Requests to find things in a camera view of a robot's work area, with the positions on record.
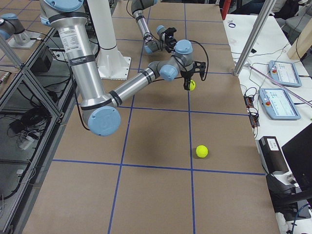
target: white pillar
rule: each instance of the white pillar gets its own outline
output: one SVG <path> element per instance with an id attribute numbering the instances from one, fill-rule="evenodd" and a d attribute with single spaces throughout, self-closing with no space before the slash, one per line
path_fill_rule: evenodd
<path id="1" fill-rule="evenodd" d="M 100 77 L 127 79 L 131 58 L 118 51 L 108 0 L 88 0 L 88 5 L 101 47 L 97 59 Z"/>

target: tennis ball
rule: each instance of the tennis ball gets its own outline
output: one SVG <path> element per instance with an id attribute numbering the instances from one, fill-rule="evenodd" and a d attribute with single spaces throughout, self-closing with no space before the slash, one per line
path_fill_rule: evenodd
<path id="1" fill-rule="evenodd" d="M 195 81 L 191 80 L 191 83 L 190 83 L 190 91 L 193 91 L 196 87 L 196 83 Z"/>
<path id="2" fill-rule="evenodd" d="M 196 154 L 200 158 L 204 158 L 209 154 L 209 150 L 204 145 L 198 145 L 196 148 Z"/>

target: robotic arm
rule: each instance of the robotic arm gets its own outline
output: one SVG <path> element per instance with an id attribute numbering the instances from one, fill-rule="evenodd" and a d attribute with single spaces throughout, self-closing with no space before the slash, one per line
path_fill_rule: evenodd
<path id="1" fill-rule="evenodd" d="M 7 13 L 0 16 L 0 36 L 7 40 L 12 35 L 17 44 L 23 45 L 30 41 L 19 18 L 15 14 Z"/>
<path id="2" fill-rule="evenodd" d="M 197 62 L 193 61 L 192 44 L 188 40 L 181 40 L 176 43 L 169 60 L 150 63 L 118 88 L 105 93 L 84 27 L 87 17 L 82 1 L 40 0 L 40 4 L 43 23 L 58 30 L 75 75 L 83 99 L 80 105 L 83 120 L 99 136 L 108 136 L 118 129 L 120 115 L 115 107 L 156 78 L 162 76 L 172 81 L 180 71 L 189 77 L 195 71 Z"/>
<path id="3" fill-rule="evenodd" d="M 174 38 L 175 28 L 166 29 L 163 25 L 157 27 L 156 32 L 159 36 L 158 41 L 153 40 L 153 35 L 149 30 L 143 10 L 157 3 L 157 0 L 133 0 L 131 5 L 131 11 L 133 17 L 136 19 L 136 23 L 141 31 L 145 45 L 144 49 L 148 54 L 151 54 L 157 50 L 162 50 L 163 43 L 165 43 L 165 49 L 168 53 L 174 50 L 176 45 L 176 39 Z"/>

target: computer monitor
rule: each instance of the computer monitor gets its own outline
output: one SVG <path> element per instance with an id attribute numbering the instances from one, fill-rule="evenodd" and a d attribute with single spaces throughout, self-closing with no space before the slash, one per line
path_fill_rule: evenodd
<path id="1" fill-rule="evenodd" d="M 285 159 L 302 191 L 312 188 L 312 124 L 282 146 Z M 312 196 L 307 199 L 312 205 Z"/>

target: white table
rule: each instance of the white table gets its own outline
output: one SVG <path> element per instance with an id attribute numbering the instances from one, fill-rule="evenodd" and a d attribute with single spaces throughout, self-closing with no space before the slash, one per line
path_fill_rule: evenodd
<path id="1" fill-rule="evenodd" d="M 239 58 L 240 56 L 239 53 L 242 52 L 246 44 L 246 41 L 253 28 L 253 24 L 256 20 L 256 17 L 257 16 L 227 15 L 226 19 L 224 20 L 224 27 L 227 33 L 233 58 Z M 234 28 L 229 27 L 230 22 L 235 24 Z M 269 17 L 255 45 L 253 46 L 253 49 L 255 49 L 257 52 L 255 52 L 254 54 L 251 53 L 246 63 L 249 64 L 255 63 L 253 67 L 260 70 L 262 73 L 267 74 L 269 71 L 268 65 L 256 63 L 269 64 L 270 60 L 297 62 L 297 60 L 290 60 L 287 56 L 287 51 L 290 49 L 290 47 L 291 45 L 288 44 L 285 35 L 278 26 L 274 17 Z M 305 70 L 301 62 L 297 62 L 295 66 L 299 75 L 308 75 L 307 71 Z M 259 87 L 255 85 L 252 81 L 256 82 L 259 85 L 261 85 L 262 82 L 264 81 L 261 88 L 278 88 L 268 79 L 264 80 L 264 77 L 255 71 L 251 72 L 252 74 L 250 76 L 250 79 L 252 81 L 250 81 L 249 80 L 250 72 L 251 72 L 250 68 L 246 67 L 243 68 L 242 72 L 239 75 L 240 83 L 242 85 L 245 85 L 247 88 L 256 87 L 257 90 L 259 90 Z M 310 78 L 301 78 L 301 82 L 302 87 L 289 89 L 295 92 L 296 94 L 300 95 L 305 100 L 312 100 L 312 80 Z M 245 90 L 246 90 L 245 87 L 242 86 L 243 93 L 245 93 Z M 254 94 L 254 90 L 250 90 L 250 93 L 248 92 L 247 94 Z M 291 98 L 294 102 L 302 102 L 293 96 L 291 96 Z M 259 110 L 260 116 L 259 119 L 260 127 L 258 127 L 258 134 L 256 140 L 259 140 L 263 136 L 276 136 L 278 143 L 281 147 L 312 122 L 311 121 L 312 109 L 306 104 L 296 106 L 297 110 L 301 115 L 300 120 L 277 121 L 269 119 L 269 117 L 263 110 L 260 101 L 257 102 L 257 100 L 258 95 L 255 96 L 254 101 L 254 105 Z M 288 174 L 290 173 L 276 177 L 285 184 L 289 184 L 286 180 L 286 176 Z M 283 223 L 282 221 L 280 221 L 280 218 L 278 218 L 277 220 L 279 223 L 279 227 L 281 229 L 281 233 L 285 233 L 283 231 L 283 226 L 285 225 L 285 222 Z M 297 220 L 296 224 L 298 226 L 295 227 L 294 234 L 311 233 L 312 218 L 305 220 Z M 291 222 L 287 222 L 287 225 L 291 229 L 292 227 Z"/>

